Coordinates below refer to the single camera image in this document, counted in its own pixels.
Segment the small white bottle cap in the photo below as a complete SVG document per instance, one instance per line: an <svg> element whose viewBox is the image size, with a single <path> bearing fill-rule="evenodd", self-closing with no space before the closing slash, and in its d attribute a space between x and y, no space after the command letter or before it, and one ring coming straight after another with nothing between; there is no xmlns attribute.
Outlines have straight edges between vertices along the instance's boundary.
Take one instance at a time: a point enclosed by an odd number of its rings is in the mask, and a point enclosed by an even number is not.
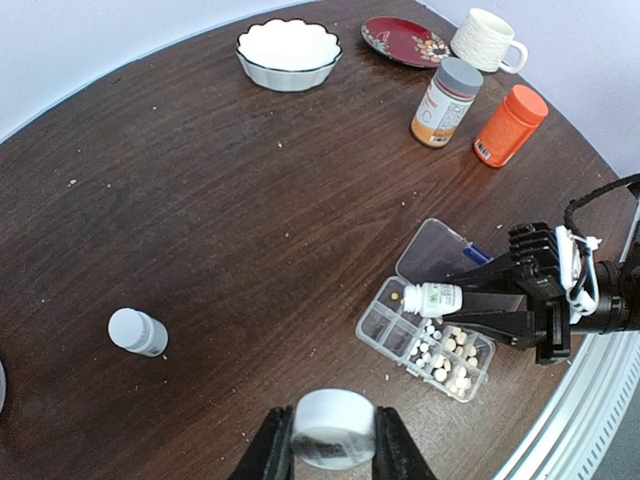
<svg viewBox="0 0 640 480"><path fill-rule="evenodd" d="M375 407L344 389L320 389L298 401L291 433L296 457L316 468L350 470L375 455Z"/></svg>

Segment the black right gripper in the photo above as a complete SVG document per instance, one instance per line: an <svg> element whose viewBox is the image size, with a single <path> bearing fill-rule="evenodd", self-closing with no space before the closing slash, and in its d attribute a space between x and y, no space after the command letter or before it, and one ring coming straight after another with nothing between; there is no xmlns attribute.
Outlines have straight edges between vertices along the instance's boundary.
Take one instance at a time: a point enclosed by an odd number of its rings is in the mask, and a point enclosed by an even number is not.
<svg viewBox="0 0 640 480"><path fill-rule="evenodd" d="M443 317L445 324L472 330L517 350L534 348L535 363L542 366L568 359L571 353L569 306L558 265L526 259L517 266L506 253L475 269L449 274L446 283L471 293L523 295L525 292L526 310L454 313Z"/></svg>

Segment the clear plastic pill organizer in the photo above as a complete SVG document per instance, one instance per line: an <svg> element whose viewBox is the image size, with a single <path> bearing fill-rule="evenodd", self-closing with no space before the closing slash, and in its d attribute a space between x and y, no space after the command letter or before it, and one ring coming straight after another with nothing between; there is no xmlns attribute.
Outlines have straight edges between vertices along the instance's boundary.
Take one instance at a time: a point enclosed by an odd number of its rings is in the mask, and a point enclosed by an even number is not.
<svg viewBox="0 0 640 480"><path fill-rule="evenodd" d="M356 336L450 398L471 401L488 380L495 345L444 322L471 304L446 280L491 260L445 223L425 220L358 321Z"/></svg>

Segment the orange pill bottle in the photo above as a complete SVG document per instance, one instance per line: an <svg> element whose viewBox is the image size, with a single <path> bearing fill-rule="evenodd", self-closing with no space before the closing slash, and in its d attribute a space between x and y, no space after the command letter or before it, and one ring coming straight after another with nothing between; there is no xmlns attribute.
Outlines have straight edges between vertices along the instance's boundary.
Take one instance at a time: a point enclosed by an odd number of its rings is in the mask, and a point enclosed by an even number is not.
<svg viewBox="0 0 640 480"><path fill-rule="evenodd" d="M548 105L535 90L515 85L476 137L476 156L490 167L502 168L548 115Z"/></svg>

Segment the small white pill bottle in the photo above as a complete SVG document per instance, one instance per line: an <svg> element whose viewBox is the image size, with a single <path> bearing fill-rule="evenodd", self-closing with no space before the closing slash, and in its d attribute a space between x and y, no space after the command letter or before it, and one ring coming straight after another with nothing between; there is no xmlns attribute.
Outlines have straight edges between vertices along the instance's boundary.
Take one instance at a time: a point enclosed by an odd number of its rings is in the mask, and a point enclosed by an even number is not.
<svg viewBox="0 0 640 480"><path fill-rule="evenodd" d="M407 285L403 290L404 312L423 318L438 318L458 312L463 306L463 292L459 286L426 282Z"/></svg>

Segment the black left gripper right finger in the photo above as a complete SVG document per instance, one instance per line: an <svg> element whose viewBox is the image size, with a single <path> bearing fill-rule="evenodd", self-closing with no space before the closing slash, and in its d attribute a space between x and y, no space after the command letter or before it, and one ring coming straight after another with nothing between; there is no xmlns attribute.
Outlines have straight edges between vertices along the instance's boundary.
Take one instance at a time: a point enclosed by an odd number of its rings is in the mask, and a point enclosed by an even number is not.
<svg viewBox="0 0 640 480"><path fill-rule="evenodd" d="M399 413L377 407L373 480L436 480Z"/></svg>

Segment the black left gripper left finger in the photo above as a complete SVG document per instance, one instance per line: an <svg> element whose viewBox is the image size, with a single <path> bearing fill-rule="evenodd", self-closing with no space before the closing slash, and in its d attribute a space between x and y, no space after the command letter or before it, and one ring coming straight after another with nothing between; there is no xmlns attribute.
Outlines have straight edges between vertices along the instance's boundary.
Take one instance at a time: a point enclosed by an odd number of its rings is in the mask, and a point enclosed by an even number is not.
<svg viewBox="0 0 640 480"><path fill-rule="evenodd" d="M228 479L294 479L293 419L292 406L272 408Z"/></svg>

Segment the grey capped vitamin bottle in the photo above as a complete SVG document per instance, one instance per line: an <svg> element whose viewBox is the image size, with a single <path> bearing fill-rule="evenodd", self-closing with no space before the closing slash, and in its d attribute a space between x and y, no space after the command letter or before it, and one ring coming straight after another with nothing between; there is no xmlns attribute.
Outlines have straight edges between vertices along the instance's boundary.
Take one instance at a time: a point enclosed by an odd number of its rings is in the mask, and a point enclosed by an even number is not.
<svg viewBox="0 0 640 480"><path fill-rule="evenodd" d="M434 73L410 130L414 138L431 148L442 148L455 134L475 101L484 77L475 67L458 58L445 58Z"/></svg>

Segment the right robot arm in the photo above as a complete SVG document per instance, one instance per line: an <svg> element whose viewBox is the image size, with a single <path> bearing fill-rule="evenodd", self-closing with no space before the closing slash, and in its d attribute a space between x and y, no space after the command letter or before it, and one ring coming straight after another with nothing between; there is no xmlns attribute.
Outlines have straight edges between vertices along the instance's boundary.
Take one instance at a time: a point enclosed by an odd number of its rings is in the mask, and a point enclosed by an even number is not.
<svg viewBox="0 0 640 480"><path fill-rule="evenodd" d="M570 322L571 306L560 284L558 266L542 267L534 257L516 260L505 254L477 269L454 275L449 282L463 291L460 311L443 322L467 328L510 345L533 348L535 363L549 366L567 360L571 336L580 333L610 334L639 329L639 263L610 261L595 264L592 282L595 311ZM497 307L481 311L471 305L475 296L523 296L525 306L507 311Z"/></svg>

